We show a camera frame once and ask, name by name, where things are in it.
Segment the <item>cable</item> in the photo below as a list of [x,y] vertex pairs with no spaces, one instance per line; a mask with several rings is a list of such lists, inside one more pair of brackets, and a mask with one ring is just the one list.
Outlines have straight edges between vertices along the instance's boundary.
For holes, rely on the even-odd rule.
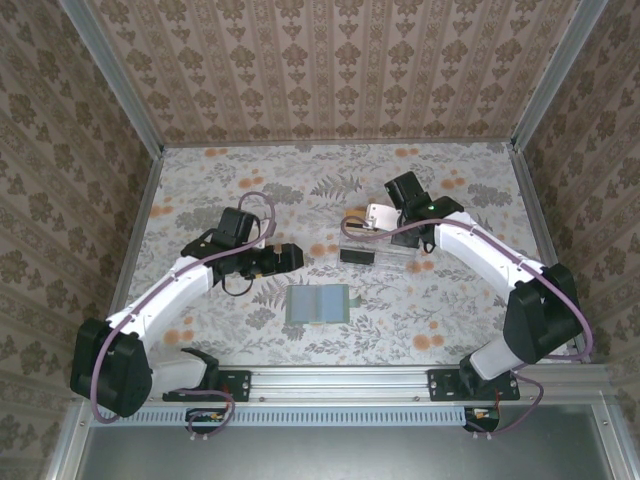
[[89,398],[91,400],[91,411],[93,412],[93,416],[95,417],[95,419],[100,422],[100,423],[113,423],[116,420],[118,420],[120,418],[120,416],[118,415],[114,415],[112,418],[106,418],[104,417],[101,413],[100,410],[98,409],[98,379],[100,378],[100,370],[102,369],[102,363],[104,362],[104,358],[107,356],[107,352],[109,351],[109,347],[111,346],[111,344],[113,343],[113,340],[116,338],[116,336],[118,335],[118,333],[120,333],[120,331],[125,327],[125,325],[127,325],[136,315],[138,315],[142,309],[144,307],[146,307],[149,302],[151,302],[156,296],[158,296],[162,290],[165,289],[165,287],[167,287],[168,285],[170,285],[172,282],[174,282],[176,279],[180,278],[182,275],[184,275],[185,273],[187,273],[189,270],[198,267],[200,265],[204,265],[207,262],[211,262],[213,260],[218,260],[220,258],[224,258],[224,257],[229,257],[231,255],[235,255],[236,253],[240,253],[240,252],[244,252],[246,250],[249,250],[251,248],[253,248],[255,245],[257,245],[258,243],[260,243],[262,240],[267,239],[268,237],[270,237],[271,235],[273,235],[273,231],[275,230],[275,226],[276,226],[276,208],[275,205],[273,203],[273,201],[271,200],[271,198],[267,195],[265,195],[262,192],[247,192],[244,195],[242,195],[242,197],[240,197],[240,200],[238,201],[238,208],[242,208],[242,202],[249,196],[258,196],[258,197],[262,197],[265,202],[267,203],[267,205],[269,206],[269,209],[271,211],[271,217],[269,218],[269,227],[266,229],[266,231],[260,235],[257,239],[255,239],[253,242],[249,242],[245,245],[242,245],[240,247],[237,248],[233,248],[231,250],[227,250],[224,252],[220,252],[220,253],[216,253],[214,255],[210,255],[208,257],[205,257],[201,260],[197,260],[193,263],[190,263],[189,265],[181,268],[180,270],[178,270],[176,272],[176,274],[174,276],[170,276],[168,277],[164,282],[162,282],[160,285],[158,285],[156,288],[154,288],[151,293],[149,293],[146,297],[142,298],[140,300],[140,303],[138,303],[138,305],[131,310],[131,312],[129,312],[129,314],[124,317],[124,319],[118,324],[116,325],[113,330],[111,331],[111,333],[109,333],[109,335],[107,336],[107,338],[105,339],[104,343],[102,344],[102,348],[100,349],[100,352],[98,352],[98,356],[96,358],[96,363],[93,366],[93,373],[91,376],[91,389],[89,392]]
[[225,283],[224,277],[222,277],[222,281],[220,282],[222,284],[222,291],[224,293],[226,293],[227,295],[231,296],[231,297],[241,297],[242,295],[246,295],[247,293],[249,293],[249,290],[251,290],[251,287],[253,287],[253,278],[251,280],[249,280],[249,286],[242,292],[240,293],[231,293],[227,290],[227,285]]
[[467,420],[467,425],[470,425],[471,427],[475,428],[476,430],[478,430],[478,432],[484,433],[486,434],[486,436],[488,438],[491,438],[494,435],[500,435],[503,433],[507,433],[511,430],[513,430],[514,428],[516,428],[518,425],[520,425],[522,422],[525,421],[525,419],[531,415],[531,413],[537,408],[537,406],[540,404],[540,402],[542,401],[542,397],[544,396],[544,387],[542,386],[541,383],[533,380],[532,378],[528,378],[528,377],[523,377],[522,375],[520,375],[519,373],[516,372],[511,372],[513,373],[513,376],[516,377],[518,380],[525,382],[525,383],[530,383],[531,385],[535,385],[536,387],[538,387],[538,396],[536,397],[536,399],[533,401],[533,403],[529,406],[529,408],[527,409],[526,412],[524,412],[522,415],[520,415],[520,417],[513,423],[507,425],[504,428],[500,428],[498,430],[495,430],[493,432],[487,432],[484,428],[482,428],[480,425],[470,422]]
[[[174,392],[181,393],[183,395],[217,395],[219,397],[223,397],[225,400],[227,400],[231,404],[231,411],[229,412],[229,415],[227,415],[227,418],[225,418],[222,421],[222,423],[218,425],[213,432],[207,434],[207,436],[209,437],[218,435],[222,430],[224,430],[236,413],[236,401],[233,399],[233,396],[231,396],[227,392],[223,392],[221,390],[186,390],[186,389],[174,390]],[[187,423],[187,430],[192,435],[191,438],[195,438],[194,435],[196,435],[196,432],[193,431],[194,420],[203,415],[206,415],[206,412],[195,412],[189,418],[189,423]]]
[[[470,225],[463,222],[459,222],[457,220],[440,218],[440,219],[420,220],[419,222],[411,223],[409,225],[396,228],[395,230],[392,230],[390,232],[363,236],[363,235],[353,235],[352,233],[349,233],[347,231],[346,223],[349,220],[357,220],[359,222],[364,222],[364,220],[361,219],[360,217],[356,217],[353,215],[345,217],[342,219],[342,222],[340,223],[340,230],[342,231],[342,233],[351,240],[365,241],[365,242],[373,242],[375,240],[381,240],[383,238],[390,237],[397,233],[406,232],[407,230],[411,230],[417,227],[422,227],[424,225],[453,225],[454,227],[462,228],[463,230],[467,230],[467,231],[471,231],[471,229],[473,228]],[[562,303],[564,303],[567,306],[567,308],[571,310],[571,313],[573,313],[578,319],[578,321],[580,322],[580,325],[582,326],[582,330],[584,332],[584,338],[585,338],[585,346],[582,352],[575,355],[547,355],[545,358],[548,358],[551,360],[575,361],[575,360],[582,360],[583,358],[589,356],[591,354],[591,350],[593,350],[593,332],[591,331],[591,326],[589,325],[589,322],[587,321],[583,313],[580,311],[580,309],[573,303],[573,301],[569,297],[567,297],[567,295],[562,290],[557,288],[549,280],[543,277],[542,274],[535,271],[526,263],[522,263],[520,258],[512,254],[509,250],[507,250],[502,245],[500,245],[500,243],[496,242],[493,238],[491,238],[491,236],[487,235],[486,233],[484,233],[482,230],[479,230],[478,228],[473,229],[473,234],[480,237],[482,240],[484,240],[486,243],[492,246],[495,250],[501,253],[504,257],[506,257],[508,260],[518,265],[519,268],[521,268],[522,270],[527,272],[529,275],[533,276],[536,280],[538,280],[551,293],[553,293],[556,297],[558,297],[560,301],[562,301]]]

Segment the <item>ventilation grille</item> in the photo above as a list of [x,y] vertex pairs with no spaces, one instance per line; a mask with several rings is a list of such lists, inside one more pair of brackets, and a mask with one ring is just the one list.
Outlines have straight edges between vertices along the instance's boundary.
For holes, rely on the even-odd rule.
[[[185,426],[185,413],[194,407],[144,407],[128,418],[93,426]],[[113,416],[104,411],[103,415]],[[238,407],[229,426],[237,427],[379,427],[464,425],[463,407]],[[194,422],[194,426],[211,423]]]

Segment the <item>wall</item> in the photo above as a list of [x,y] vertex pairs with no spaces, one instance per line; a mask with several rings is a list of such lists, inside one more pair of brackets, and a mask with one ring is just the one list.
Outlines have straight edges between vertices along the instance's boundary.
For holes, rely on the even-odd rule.
[[0,2],[0,478],[37,478],[150,159],[55,0]]
[[610,1],[525,156],[640,445],[640,2]]
[[507,138],[577,0],[90,0],[164,143]]

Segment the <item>floral tablecloth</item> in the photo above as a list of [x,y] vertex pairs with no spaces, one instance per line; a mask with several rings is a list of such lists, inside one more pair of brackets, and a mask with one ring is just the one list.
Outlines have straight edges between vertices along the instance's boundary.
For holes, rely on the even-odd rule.
[[[457,363],[501,331],[505,302],[450,254],[416,251],[403,273],[338,268],[339,223],[348,208],[390,205],[384,183],[412,170],[437,198],[449,195],[487,230],[536,257],[506,144],[427,143],[179,148],[164,167],[130,299],[162,276],[186,243],[215,227],[251,190],[276,202],[271,243],[295,242],[304,268],[256,280],[234,298],[216,287],[168,327],[157,349],[193,346],[223,365]],[[245,208],[265,216],[259,198]],[[346,283],[362,305],[349,324],[285,324],[291,284]],[[244,290],[242,279],[229,291]]]

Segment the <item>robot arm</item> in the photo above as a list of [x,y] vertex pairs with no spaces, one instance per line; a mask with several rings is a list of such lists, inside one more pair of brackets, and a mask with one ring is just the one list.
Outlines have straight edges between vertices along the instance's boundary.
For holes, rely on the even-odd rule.
[[[149,352],[170,322],[193,300],[208,292],[226,275],[239,273],[249,281],[262,276],[286,273],[303,265],[302,250],[295,244],[264,247],[264,243],[235,255],[207,261],[184,271],[185,267],[217,253],[235,249],[260,236],[269,228],[247,212],[227,208],[218,228],[189,243],[171,269],[139,299],[111,315],[106,321],[88,319],[80,327],[71,373],[71,389],[90,397],[96,358],[107,336],[132,312],[137,314],[124,325],[110,345],[98,378],[98,404],[126,417],[135,413],[149,396],[177,389],[208,385],[208,375],[216,372],[206,354],[193,349],[172,353],[169,358],[152,358]],[[164,289],[152,292],[162,284]]]
[[[432,200],[413,172],[397,177],[385,188],[394,207],[369,205],[365,228],[392,231],[425,219],[455,220],[468,225],[469,230],[446,223],[426,225],[393,235],[392,243],[417,248],[423,242],[425,250],[437,245],[480,274],[507,302],[502,336],[460,362],[460,378],[472,395],[490,388],[492,380],[508,375],[513,368],[537,363],[582,332],[580,322],[560,299],[521,268],[527,265],[540,273],[578,305],[573,277],[566,267],[560,264],[545,267],[509,248],[480,227],[452,199]],[[507,259],[480,238],[477,234],[480,232],[521,262],[514,264]]]

